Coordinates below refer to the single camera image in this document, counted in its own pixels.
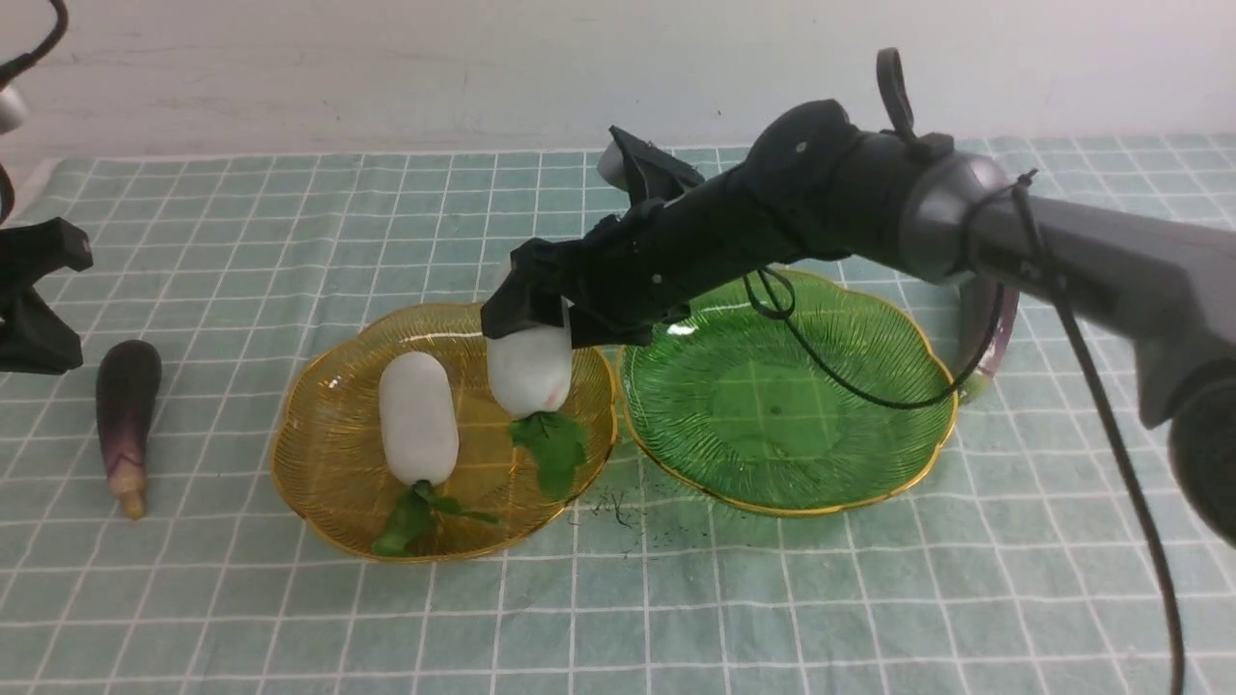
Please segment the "white wall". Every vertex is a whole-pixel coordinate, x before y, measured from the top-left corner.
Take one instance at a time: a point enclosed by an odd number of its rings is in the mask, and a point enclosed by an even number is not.
[[[748,142],[836,96],[885,127],[899,46],[921,129],[1236,130],[1234,0],[69,0],[0,152],[46,156]],[[0,2],[0,53],[46,31]]]

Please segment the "white radish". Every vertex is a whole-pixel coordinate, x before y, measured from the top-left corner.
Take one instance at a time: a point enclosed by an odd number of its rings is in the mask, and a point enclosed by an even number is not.
[[[378,381],[378,418],[387,466],[404,485],[441,485],[460,451],[455,398],[446,370],[433,355],[399,355]]]
[[[498,268],[501,286],[510,272],[510,260]],[[533,413],[552,413],[571,392],[571,324],[562,301],[562,328],[541,325],[486,339],[489,392],[510,419]]]

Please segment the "yellow glass plate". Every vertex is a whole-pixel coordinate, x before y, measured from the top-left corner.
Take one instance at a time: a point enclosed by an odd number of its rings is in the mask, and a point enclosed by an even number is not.
[[[576,350],[571,393],[561,412],[588,432],[587,463],[566,500],[546,502],[535,464],[515,449],[510,417],[488,388],[481,304],[419,304],[399,309],[310,364],[293,386],[271,456],[279,495],[328,543],[378,561],[465,559],[513,545],[540,529],[601,472],[618,437],[617,381],[599,350]],[[436,533],[409,558],[370,547],[405,486],[387,470],[378,420],[378,380],[394,357],[428,352],[446,369],[460,428],[459,463],[439,493],[498,517],[497,524],[442,516]]]

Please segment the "green glass plate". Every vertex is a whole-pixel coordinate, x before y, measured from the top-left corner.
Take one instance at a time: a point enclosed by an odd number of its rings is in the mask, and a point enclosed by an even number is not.
[[[791,320],[850,383],[900,402],[948,387],[948,367],[901,309],[813,273],[780,272],[797,297]],[[659,325],[646,348],[623,350],[619,370],[644,453],[755,513],[824,514],[902,492],[931,470],[957,419],[955,397],[896,411],[852,394],[784,323],[749,305],[740,281],[692,302],[688,319]]]

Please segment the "black cable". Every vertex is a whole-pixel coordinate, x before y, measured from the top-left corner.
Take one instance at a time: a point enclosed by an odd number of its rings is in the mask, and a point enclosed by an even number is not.
[[[1158,528],[1154,526],[1154,517],[1151,514],[1149,505],[1146,503],[1146,496],[1142,493],[1141,482],[1137,480],[1137,471],[1133,470],[1133,463],[1128,458],[1128,449],[1125,446],[1124,438],[1120,434],[1120,425],[1116,423],[1116,416],[1112,413],[1111,403],[1107,399],[1107,391],[1099,378],[1099,370],[1095,369],[1094,359],[1090,356],[1090,350],[1086,348],[1082,330],[1078,328],[1077,317],[1073,315],[1073,308],[1064,296],[1064,283],[1059,276],[1056,257],[1052,255],[1051,249],[1048,249],[1047,240],[1038,229],[1038,223],[1035,220],[1035,214],[1030,208],[1030,195],[1026,193],[1026,188],[1028,187],[1031,176],[1033,176],[1033,172],[1018,177],[1018,183],[1025,181],[1026,185],[1017,185],[1012,189],[1014,205],[1017,209],[1017,216],[1021,218],[1022,229],[1026,231],[1031,250],[1038,258],[1041,268],[1047,271],[1047,287],[1052,304],[1056,305],[1056,313],[1060,317],[1064,333],[1069,338],[1069,345],[1073,348],[1073,354],[1077,355],[1083,376],[1085,376],[1086,386],[1090,388],[1090,397],[1099,411],[1099,419],[1103,422],[1103,429],[1107,434],[1111,453],[1116,459],[1116,470],[1120,471],[1120,477],[1125,482],[1125,490],[1128,492],[1128,501],[1132,503],[1133,513],[1137,516],[1137,523],[1142,527],[1142,533],[1146,535],[1146,545],[1149,550],[1151,564],[1154,566],[1159,594],[1163,596],[1163,612],[1167,617],[1168,643],[1172,654],[1172,681],[1168,693],[1180,695],[1184,693],[1184,631],[1180,627],[1180,606],[1177,602],[1167,553],[1163,550],[1163,540],[1159,538]]]
[[[1077,317],[1073,315],[1073,308],[1069,305],[1068,298],[1064,296],[1063,282],[1057,270],[1056,257],[1052,255],[1051,249],[1048,249],[1047,240],[1043,237],[1042,230],[1039,230],[1038,223],[1035,220],[1033,210],[1030,207],[1028,189],[1031,179],[1036,173],[1037,171],[1031,171],[1021,174],[1017,177],[1017,182],[1006,190],[1009,190],[1012,197],[1014,207],[1016,208],[1017,216],[1021,220],[1022,230],[1026,232],[1030,249],[1037,258],[1038,265],[1043,271],[1046,271],[1048,278],[1048,294],[1051,296],[1052,304],[1054,304],[1056,313],[1059,315],[1060,323],[1064,326],[1064,333],[1069,339],[1069,345],[1072,346],[1074,355],[1077,355],[1078,365],[1082,367],[1082,373],[1085,376],[1086,386],[1090,390],[1090,397],[1094,399],[1095,409],[1099,412],[1099,419],[1103,422],[1103,429],[1107,435],[1109,444],[1111,445],[1111,453],[1116,459],[1116,469],[1120,471],[1120,477],[1125,482],[1125,490],[1128,492],[1128,500],[1133,506],[1133,513],[1137,516],[1137,523],[1141,526],[1142,533],[1146,535],[1146,545],[1149,550],[1151,564],[1154,568],[1159,594],[1163,597],[1163,611],[1167,616],[1168,643],[1172,654],[1172,680],[1168,693],[1170,695],[1182,695],[1184,693],[1185,667],[1184,631],[1180,625],[1180,606],[1177,601],[1175,586],[1172,581],[1167,553],[1163,550],[1163,540],[1159,537],[1158,528],[1154,526],[1154,517],[1151,514],[1149,505],[1146,502],[1141,482],[1137,480],[1137,471],[1133,469],[1133,463],[1128,458],[1128,449],[1125,446],[1124,438],[1120,434],[1120,427],[1116,423],[1116,416],[1112,412],[1107,392],[1103,386],[1103,380],[1099,377],[1099,370],[1095,367],[1094,359],[1090,356],[1090,350],[1086,348],[1085,339],[1082,336],[1082,330],[1078,328]],[[743,283],[747,287],[747,298],[760,315],[784,323],[794,335],[795,340],[797,340],[807,355],[811,356],[811,360],[816,364],[816,366],[823,370],[824,373],[827,373],[847,391],[854,393],[864,401],[901,411],[923,408],[939,403],[957,391],[962,382],[964,382],[965,378],[973,373],[981,361],[983,354],[986,351],[988,345],[995,335],[1000,322],[1001,304],[1004,303],[1004,286],[1001,284],[997,286],[995,310],[984,339],[979,344],[978,354],[971,359],[970,364],[962,370],[962,373],[953,381],[953,383],[944,390],[944,392],[917,403],[901,403],[866,393],[842,378],[840,375],[824,364],[824,361],[819,357],[819,354],[816,352],[816,350],[798,330],[798,326],[790,320],[795,308],[794,287],[790,281],[786,279],[785,276],[781,276],[769,268],[760,268],[756,271],[756,275],[759,276],[760,282],[764,284],[764,289],[769,293],[769,298],[775,307],[775,310],[772,310],[763,305],[755,297],[755,292],[751,289],[749,277],[744,277]],[[772,291],[772,284],[768,279],[770,276],[779,281],[789,292],[790,307],[781,305],[776,293]]]
[[[9,87],[9,83],[17,79],[23,72],[35,67],[40,61],[47,57],[56,46],[64,38],[66,32],[69,30],[69,9],[64,6],[64,0],[48,0],[52,9],[56,10],[56,23],[52,25],[52,30],[38,46],[30,51],[28,53],[22,53],[16,58],[5,61],[0,63],[0,89]],[[4,166],[0,164],[0,225],[9,219],[12,214],[14,208],[17,207],[17,192],[14,189],[12,179],[9,177],[9,172],[5,171]]]
[[[52,9],[56,10],[56,23],[52,25],[52,30],[47,36],[28,53],[22,53],[16,58],[6,61],[0,64],[0,88],[6,87],[10,82],[17,78],[21,73],[35,67],[36,63],[47,57],[56,45],[64,38],[64,33],[69,30],[69,10],[64,6],[64,0],[48,0]]]

